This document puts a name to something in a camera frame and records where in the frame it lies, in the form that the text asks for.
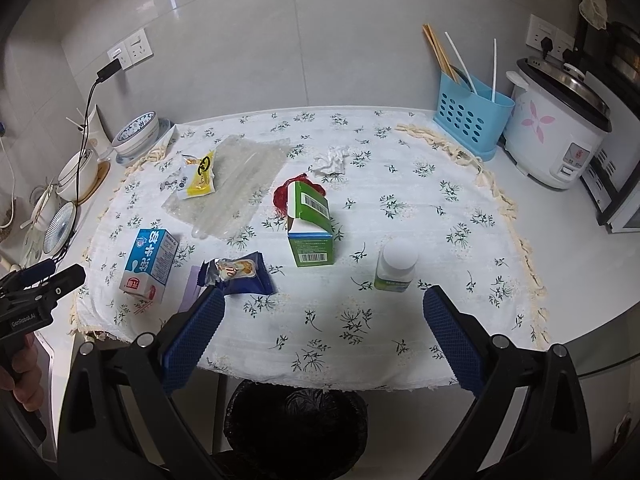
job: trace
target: white floral tablecloth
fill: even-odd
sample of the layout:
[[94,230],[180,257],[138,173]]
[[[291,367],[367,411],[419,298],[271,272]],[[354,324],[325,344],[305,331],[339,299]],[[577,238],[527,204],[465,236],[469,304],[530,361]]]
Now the white floral tablecloth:
[[[508,202],[494,198],[491,186],[478,186],[488,180],[478,182],[476,166],[453,161],[448,142],[431,146],[396,130],[399,123],[438,130],[431,117],[419,110],[334,107],[179,124],[165,160],[131,174],[100,220],[87,251],[86,284],[76,297],[78,328],[127,342],[157,332],[177,311],[192,266],[260,251],[277,293],[226,298],[225,318],[200,361],[203,368],[353,390],[451,384],[455,378],[422,315],[431,283],[489,334],[535,348],[541,329],[532,270],[503,215]],[[196,240],[191,226],[161,208],[171,190],[159,184],[178,168],[180,153],[204,152],[229,134],[289,138],[292,149],[241,232],[228,240]],[[309,176],[326,189],[336,261],[299,269],[284,220],[273,208],[273,191],[308,171],[329,146],[348,146],[346,173]],[[133,240],[145,227],[165,228],[180,241],[162,303],[137,300],[118,288]],[[402,294],[372,287],[380,248],[394,237],[411,238],[420,249],[416,278]]]

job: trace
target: yellow snack wrapper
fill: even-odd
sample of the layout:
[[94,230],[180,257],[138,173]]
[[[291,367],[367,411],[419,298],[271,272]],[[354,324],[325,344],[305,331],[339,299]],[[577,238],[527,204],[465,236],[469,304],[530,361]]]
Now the yellow snack wrapper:
[[178,190],[175,192],[180,199],[205,196],[213,193],[213,159],[215,151],[199,158],[193,155],[183,155],[178,176]]

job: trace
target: plate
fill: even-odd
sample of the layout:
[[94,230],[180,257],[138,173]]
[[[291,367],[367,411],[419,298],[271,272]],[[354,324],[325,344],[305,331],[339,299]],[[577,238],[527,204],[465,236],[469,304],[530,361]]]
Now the plate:
[[73,202],[67,202],[58,210],[44,235],[42,254],[51,257],[60,252],[71,234],[75,215],[76,205]]

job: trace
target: white bottle cap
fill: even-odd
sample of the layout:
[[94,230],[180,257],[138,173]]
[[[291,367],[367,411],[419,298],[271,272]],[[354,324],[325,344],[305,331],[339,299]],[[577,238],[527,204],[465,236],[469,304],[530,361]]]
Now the white bottle cap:
[[382,249],[382,257],[389,267],[409,270],[418,261],[418,249],[409,240],[395,238]]

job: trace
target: human hand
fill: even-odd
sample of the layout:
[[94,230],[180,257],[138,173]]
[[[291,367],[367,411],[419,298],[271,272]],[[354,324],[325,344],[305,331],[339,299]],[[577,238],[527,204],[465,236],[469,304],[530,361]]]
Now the human hand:
[[27,334],[24,337],[24,348],[12,359],[12,367],[22,374],[18,384],[0,367],[0,390],[13,391],[14,397],[28,412],[35,412],[44,401],[44,390],[40,386],[42,370],[38,366],[38,348],[33,344],[35,338],[33,333]]

